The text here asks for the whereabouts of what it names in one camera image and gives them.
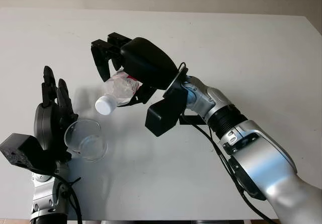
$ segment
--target bottle label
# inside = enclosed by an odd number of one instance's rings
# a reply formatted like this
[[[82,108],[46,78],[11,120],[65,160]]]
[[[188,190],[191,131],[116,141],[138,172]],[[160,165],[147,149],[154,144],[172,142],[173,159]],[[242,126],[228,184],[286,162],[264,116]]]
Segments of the bottle label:
[[[127,78],[125,78],[125,80],[130,85],[132,93],[134,95],[135,92],[137,91],[138,87],[139,87],[139,82],[135,78],[133,78],[131,76],[128,76]]]

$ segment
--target black cable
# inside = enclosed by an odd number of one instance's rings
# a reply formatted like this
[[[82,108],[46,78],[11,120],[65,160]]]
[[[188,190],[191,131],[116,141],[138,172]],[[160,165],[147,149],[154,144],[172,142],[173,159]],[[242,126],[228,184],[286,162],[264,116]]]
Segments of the black cable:
[[[76,215],[77,215],[77,223],[78,224],[83,224],[82,213],[81,213],[79,201],[78,201],[77,195],[76,195],[75,191],[73,190],[71,184],[69,184],[63,177],[61,177],[61,176],[59,176],[57,174],[51,174],[51,176],[56,178],[56,179],[58,179],[59,181],[61,181],[63,184],[65,184],[68,187],[68,191],[71,194],[71,196],[72,196],[72,198],[73,198],[73,200],[75,202],[74,210],[75,210]]]
[[[180,64],[180,66],[179,66],[178,70],[180,70],[180,69],[181,69],[181,67],[182,67],[183,65],[186,67],[186,63],[182,62],[182,63]]]
[[[216,153],[218,154],[222,164],[224,165],[225,169],[227,170],[229,176],[231,177],[232,181],[234,182],[239,194],[241,195],[242,199],[244,200],[244,202],[249,206],[250,209],[252,209],[257,215],[259,215],[262,219],[264,219],[265,221],[267,221],[269,224],[277,224],[276,222],[274,222],[273,220],[271,220],[269,217],[267,217],[266,215],[264,215],[260,210],[258,210],[256,207],[253,206],[253,204],[251,204],[251,202],[247,199],[247,197],[244,194],[244,188],[239,184],[236,176],[234,175],[234,172],[231,168],[231,166],[229,165],[226,157],[223,155],[222,151],[220,150],[220,148],[217,146],[217,144],[214,142],[214,140],[212,139],[212,133],[211,133],[211,128],[209,128],[210,131],[210,135],[209,136],[204,130],[202,130],[199,126],[197,126],[196,124],[190,122],[186,116],[185,116],[185,112],[183,111],[183,113],[181,114],[182,118],[189,123],[190,125],[192,125],[193,127],[195,127],[197,130],[199,130],[213,145]]]
[[[76,195],[75,191],[73,190],[71,184],[68,181],[66,181],[63,177],[61,177],[61,176],[59,176],[59,175],[57,175],[55,173],[48,173],[48,172],[39,171],[39,170],[32,170],[32,172],[34,172],[36,174],[40,174],[40,175],[52,176],[52,177],[58,179],[64,185],[67,186],[68,191],[69,191],[70,195],[72,196],[72,198],[73,198],[73,200],[75,202],[75,205],[74,205],[73,208],[74,208],[74,210],[76,212],[76,215],[77,215],[77,224],[83,224],[82,212],[81,212],[81,209],[80,209],[79,201],[78,201],[77,195]]]

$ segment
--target plastic bottle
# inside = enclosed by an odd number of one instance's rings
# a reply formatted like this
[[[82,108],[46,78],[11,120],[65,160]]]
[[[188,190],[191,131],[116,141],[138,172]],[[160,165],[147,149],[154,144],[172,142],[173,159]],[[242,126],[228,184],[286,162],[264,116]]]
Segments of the plastic bottle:
[[[95,108],[100,114],[109,115],[117,106],[129,103],[138,88],[139,82],[121,69],[104,82],[104,95],[96,101]]]

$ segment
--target black rubber joint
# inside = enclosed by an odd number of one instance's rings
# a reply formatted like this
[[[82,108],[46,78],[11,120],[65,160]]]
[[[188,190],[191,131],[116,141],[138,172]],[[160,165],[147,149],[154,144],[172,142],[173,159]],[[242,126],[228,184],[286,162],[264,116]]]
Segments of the black rubber joint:
[[[212,114],[207,124],[221,139],[231,128],[246,120],[235,105],[228,105]]]

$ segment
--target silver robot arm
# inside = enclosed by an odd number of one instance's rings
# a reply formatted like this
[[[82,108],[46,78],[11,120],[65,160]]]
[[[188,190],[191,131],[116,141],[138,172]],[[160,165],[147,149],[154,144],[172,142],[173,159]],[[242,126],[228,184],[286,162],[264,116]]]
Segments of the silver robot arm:
[[[273,138],[220,90],[189,76],[182,87],[188,90],[187,108],[216,133],[235,176],[251,197],[268,200],[283,224],[322,223],[322,190],[298,177],[292,158]]]

